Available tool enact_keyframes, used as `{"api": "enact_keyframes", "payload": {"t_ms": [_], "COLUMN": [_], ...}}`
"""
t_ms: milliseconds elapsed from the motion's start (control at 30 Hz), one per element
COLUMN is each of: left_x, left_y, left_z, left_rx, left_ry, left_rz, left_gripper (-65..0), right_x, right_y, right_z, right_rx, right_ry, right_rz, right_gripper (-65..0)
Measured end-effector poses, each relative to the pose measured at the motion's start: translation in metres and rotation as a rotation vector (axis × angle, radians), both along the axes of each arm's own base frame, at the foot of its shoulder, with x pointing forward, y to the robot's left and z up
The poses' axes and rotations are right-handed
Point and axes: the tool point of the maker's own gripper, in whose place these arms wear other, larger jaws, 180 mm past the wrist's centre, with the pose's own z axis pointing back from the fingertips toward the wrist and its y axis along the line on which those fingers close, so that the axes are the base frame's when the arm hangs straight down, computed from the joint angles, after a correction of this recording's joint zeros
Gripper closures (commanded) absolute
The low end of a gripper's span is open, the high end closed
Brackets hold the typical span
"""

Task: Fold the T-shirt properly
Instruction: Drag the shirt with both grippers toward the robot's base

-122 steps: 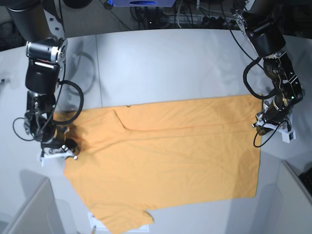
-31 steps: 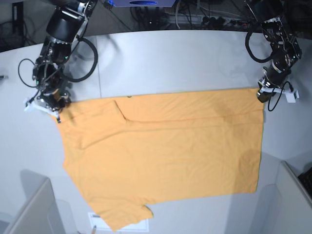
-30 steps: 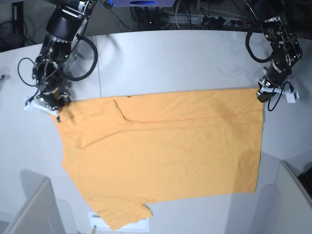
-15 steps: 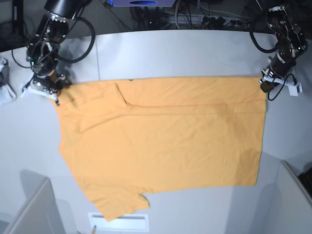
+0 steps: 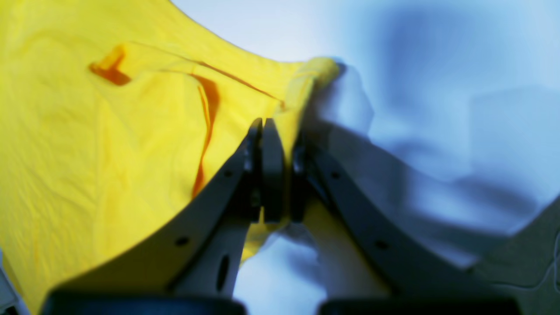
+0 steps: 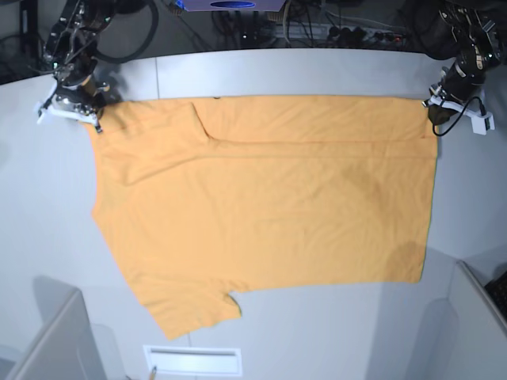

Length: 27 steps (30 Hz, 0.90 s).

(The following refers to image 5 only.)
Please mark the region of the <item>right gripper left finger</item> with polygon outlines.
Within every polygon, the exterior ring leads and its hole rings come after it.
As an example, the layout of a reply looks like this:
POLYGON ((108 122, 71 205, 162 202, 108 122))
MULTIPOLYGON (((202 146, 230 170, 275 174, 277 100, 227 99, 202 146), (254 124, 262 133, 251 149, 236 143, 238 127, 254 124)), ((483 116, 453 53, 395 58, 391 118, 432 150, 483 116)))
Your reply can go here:
POLYGON ((118 257, 54 289, 44 315, 244 315, 232 299, 251 224, 284 211, 284 151, 271 118, 167 224, 118 257))

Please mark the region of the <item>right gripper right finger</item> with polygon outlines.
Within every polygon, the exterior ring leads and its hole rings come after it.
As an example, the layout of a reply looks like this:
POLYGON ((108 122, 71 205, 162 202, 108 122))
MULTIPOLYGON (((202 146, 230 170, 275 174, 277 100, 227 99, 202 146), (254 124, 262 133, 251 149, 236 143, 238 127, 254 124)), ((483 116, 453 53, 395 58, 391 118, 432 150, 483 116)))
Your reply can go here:
POLYGON ((520 314, 514 298, 444 262, 390 223, 340 164, 303 134, 293 149, 293 178, 314 188, 390 287, 384 299, 328 300, 321 315, 520 314))

